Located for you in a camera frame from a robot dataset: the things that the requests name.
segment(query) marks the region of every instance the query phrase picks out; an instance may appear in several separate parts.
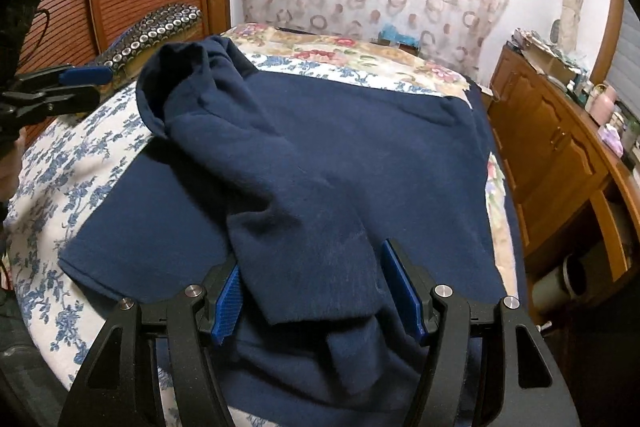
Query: metal screw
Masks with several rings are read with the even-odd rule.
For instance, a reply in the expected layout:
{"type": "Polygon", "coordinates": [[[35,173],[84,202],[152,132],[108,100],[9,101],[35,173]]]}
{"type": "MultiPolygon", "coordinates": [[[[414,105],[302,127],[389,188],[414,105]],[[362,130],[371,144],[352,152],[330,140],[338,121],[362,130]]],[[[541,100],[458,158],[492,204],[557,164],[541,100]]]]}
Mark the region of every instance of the metal screw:
{"type": "Polygon", "coordinates": [[[184,289],[184,294],[188,297],[197,297],[202,293],[202,286],[198,284],[190,284],[184,289]]]}
{"type": "Polygon", "coordinates": [[[507,295],[502,299],[502,302],[504,302],[504,305],[510,310],[517,310],[520,307],[520,301],[511,295],[507,295]]]}
{"type": "Polygon", "coordinates": [[[542,326],[538,326],[539,328],[538,331],[540,333],[543,333],[544,331],[548,330],[552,326],[553,326],[553,323],[551,321],[547,321],[542,326]]]}
{"type": "Polygon", "coordinates": [[[120,300],[120,309],[122,311],[130,310],[136,302],[131,297],[125,297],[120,300]]]}
{"type": "Polygon", "coordinates": [[[446,284],[438,284],[436,286],[436,294],[446,299],[447,297],[450,297],[453,295],[453,290],[450,288],[450,286],[447,286],[446,284]]]}

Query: cabinet door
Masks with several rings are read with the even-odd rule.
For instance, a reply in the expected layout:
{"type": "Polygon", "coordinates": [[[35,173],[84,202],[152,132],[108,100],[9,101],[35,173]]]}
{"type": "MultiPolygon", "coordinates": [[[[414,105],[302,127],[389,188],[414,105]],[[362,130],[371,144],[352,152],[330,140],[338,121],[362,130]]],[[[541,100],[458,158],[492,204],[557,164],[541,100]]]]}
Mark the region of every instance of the cabinet door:
{"type": "Polygon", "coordinates": [[[502,91],[498,102],[491,105],[489,119],[500,155],[505,163],[509,163],[511,152],[518,148],[528,125],[523,115],[530,106],[534,86],[514,60],[502,60],[498,68],[496,76],[503,79],[502,91]]]}
{"type": "Polygon", "coordinates": [[[522,201],[540,182],[558,142],[566,135],[562,130],[570,116],[556,95],[549,92],[545,80],[531,73],[521,77],[520,89],[526,101],[518,114],[520,125],[513,140],[505,147],[510,158],[513,198],[522,201]]]}
{"type": "Polygon", "coordinates": [[[516,56],[507,49],[502,50],[498,64],[495,67],[494,76],[491,77],[491,90],[497,100],[505,100],[505,90],[509,83],[510,73],[516,67],[516,56]]]}
{"type": "Polygon", "coordinates": [[[583,206],[607,168],[584,132],[565,120],[536,187],[517,202],[525,252],[539,247],[583,206]]]}

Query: blue gripper pad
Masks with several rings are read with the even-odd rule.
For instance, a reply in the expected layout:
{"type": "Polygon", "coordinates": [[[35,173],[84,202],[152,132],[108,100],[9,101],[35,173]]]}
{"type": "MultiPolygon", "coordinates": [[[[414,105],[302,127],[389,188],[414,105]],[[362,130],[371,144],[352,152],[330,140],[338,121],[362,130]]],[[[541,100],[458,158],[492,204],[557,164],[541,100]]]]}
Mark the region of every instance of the blue gripper pad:
{"type": "Polygon", "coordinates": [[[428,336],[422,318],[422,303],[415,293],[415,289],[409,280],[402,263],[388,241],[382,243],[382,255],[380,256],[382,273],[385,276],[386,285],[400,315],[404,331],[413,337],[421,346],[428,336]]]}
{"type": "Polygon", "coordinates": [[[211,338],[217,346],[234,332],[242,309],[242,286],[238,265],[231,270],[225,286],[216,301],[216,322],[211,328],[211,338]]]}
{"type": "Polygon", "coordinates": [[[106,66],[70,68],[58,77],[61,86],[103,86],[113,80],[113,72],[106,66]]]}

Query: wooden dresser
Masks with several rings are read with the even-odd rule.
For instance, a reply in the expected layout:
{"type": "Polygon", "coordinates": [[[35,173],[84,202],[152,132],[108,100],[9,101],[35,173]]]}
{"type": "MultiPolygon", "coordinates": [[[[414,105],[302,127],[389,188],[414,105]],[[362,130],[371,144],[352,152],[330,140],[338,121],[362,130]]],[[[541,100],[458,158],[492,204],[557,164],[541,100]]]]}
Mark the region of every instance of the wooden dresser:
{"type": "Polygon", "coordinates": [[[625,254],[614,219],[622,209],[637,251],[640,190],[631,172],[602,144],[590,116],[506,46],[492,89],[488,115],[520,221],[529,283],[568,254],[604,241],[596,291],[586,299],[602,302],[640,265],[625,254]]]}

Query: patterned cushion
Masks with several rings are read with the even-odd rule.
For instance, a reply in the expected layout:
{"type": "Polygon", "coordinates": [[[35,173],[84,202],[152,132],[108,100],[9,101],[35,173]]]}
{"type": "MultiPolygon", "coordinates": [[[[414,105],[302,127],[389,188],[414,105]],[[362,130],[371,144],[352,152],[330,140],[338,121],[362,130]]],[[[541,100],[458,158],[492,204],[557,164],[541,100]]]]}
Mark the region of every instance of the patterned cushion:
{"type": "Polygon", "coordinates": [[[92,62],[113,71],[113,81],[100,87],[100,101],[129,84],[160,44],[192,38],[201,20],[198,7],[188,4],[167,4],[146,14],[92,62]]]}

